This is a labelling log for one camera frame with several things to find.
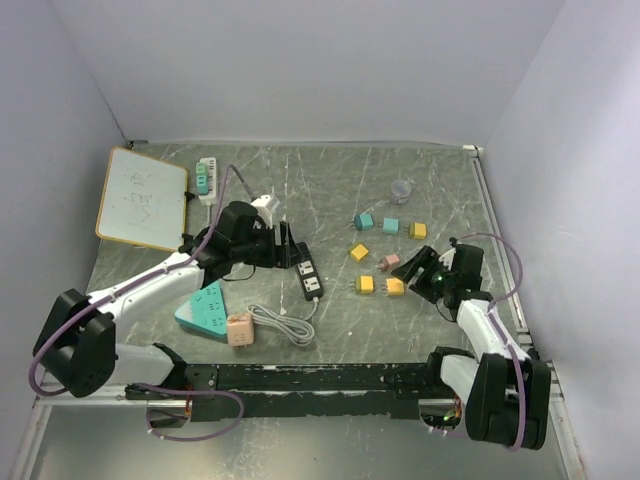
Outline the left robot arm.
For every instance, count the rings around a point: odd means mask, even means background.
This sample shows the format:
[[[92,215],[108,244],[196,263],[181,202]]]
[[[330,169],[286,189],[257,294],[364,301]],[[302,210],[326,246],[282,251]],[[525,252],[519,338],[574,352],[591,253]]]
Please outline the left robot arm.
[[[303,255],[289,224],[273,225],[268,209],[232,201],[216,222],[166,260],[118,285],[82,294],[75,289],[55,300],[33,348],[28,380],[39,395],[48,393],[35,378],[43,367],[63,392],[87,397],[107,384],[140,385],[162,398],[181,395],[187,363],[161,343],[120,345],[117,332],[146,314],[227,276],[236,264],[288,269]]]

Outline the pink cube socket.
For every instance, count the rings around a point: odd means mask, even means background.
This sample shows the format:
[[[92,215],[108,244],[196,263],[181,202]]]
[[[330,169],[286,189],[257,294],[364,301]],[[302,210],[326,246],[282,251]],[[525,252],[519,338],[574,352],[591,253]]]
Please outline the pink cube socket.
[[[232,347],[243,347],[254,343],[255,333],[252,315],[249,312],[232,314],[226,322],[227,343]]]

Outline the green plug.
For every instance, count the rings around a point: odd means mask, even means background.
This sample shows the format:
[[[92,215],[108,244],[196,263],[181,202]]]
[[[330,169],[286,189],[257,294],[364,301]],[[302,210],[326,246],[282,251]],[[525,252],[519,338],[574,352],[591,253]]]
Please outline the green plug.
[[[204,162],[197,162],[195,167],[197,177],[208,177],[208,165]]]

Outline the pink plug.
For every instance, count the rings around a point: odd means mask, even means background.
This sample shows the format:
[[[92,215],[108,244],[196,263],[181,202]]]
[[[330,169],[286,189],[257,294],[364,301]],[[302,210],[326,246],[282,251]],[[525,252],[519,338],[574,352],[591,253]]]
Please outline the pink plug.
[[[382,257],[376,265],[376,268],[381,272],[389,272],[396,268],[399,264],[400,257],[398,254],[394,253]]]

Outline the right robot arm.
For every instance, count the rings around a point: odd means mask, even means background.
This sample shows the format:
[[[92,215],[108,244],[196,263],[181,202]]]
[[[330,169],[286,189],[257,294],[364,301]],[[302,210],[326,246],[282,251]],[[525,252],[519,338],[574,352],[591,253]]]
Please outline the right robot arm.
[[[482,248],[453,242],[445,254],[422,248],[391,275],[448,309],[471,344],[470,350],[438,347],[429,355],[426,390],[439,398],[453,392],[471,439],[538,450],[546,440],[551,370],[509,334],[496,299],[482,288],[483,262]]]

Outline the yellow plug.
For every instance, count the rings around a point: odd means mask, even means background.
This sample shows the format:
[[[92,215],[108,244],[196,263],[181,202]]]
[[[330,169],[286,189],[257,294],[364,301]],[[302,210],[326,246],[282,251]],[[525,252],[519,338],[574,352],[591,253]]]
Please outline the yellow plug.
[[[401,280],[389,277],[385,280],[382,290],[389,297],[398,297],[406,293],[406,286]]]
[[[428,227],[425,223],[411,222],[407,227],[408,237],[416,240],[423,240],[428,235]]]
[[[359,295],[369,295],[375,291],[375,280],[372,275],[358,275],[350,282],[352,290]]]
[[[361,262],[369,254],[369,249],[364,244],[358,243],[352,245],[348,253],[355,262]]]

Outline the black power strip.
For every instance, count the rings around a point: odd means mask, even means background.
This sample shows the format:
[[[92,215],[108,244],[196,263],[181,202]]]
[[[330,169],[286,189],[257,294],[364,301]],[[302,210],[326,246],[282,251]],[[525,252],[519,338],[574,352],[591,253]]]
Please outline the black power strip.
[[[299,242],[297,247],[300,251],[300,260],[296,264],[295,271],[303,296],[306,301],[320,299],[324,296],[324,286],[311,252],[304,242]]]

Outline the white power strip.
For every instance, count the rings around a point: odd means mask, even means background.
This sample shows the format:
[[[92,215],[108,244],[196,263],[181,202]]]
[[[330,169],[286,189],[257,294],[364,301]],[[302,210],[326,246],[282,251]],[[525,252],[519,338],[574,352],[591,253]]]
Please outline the white power strip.
[[[204,162],[208,165],[209,194],[206,196],[200,196],[197,193],[197,195],[203,205],[212,206],[217,203],[218,197],[217,159],[215,157],[205,157],[201,158],[198,162]]]

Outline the teal triangular socket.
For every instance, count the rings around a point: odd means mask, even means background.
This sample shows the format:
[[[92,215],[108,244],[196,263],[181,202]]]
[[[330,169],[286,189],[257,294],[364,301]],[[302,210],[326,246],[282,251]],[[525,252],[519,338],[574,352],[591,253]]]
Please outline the teal triangular socket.
[[[218,282],[198,290],[174,313],[175,321],[182,327],[227,341],[227,311],[224,296]]]

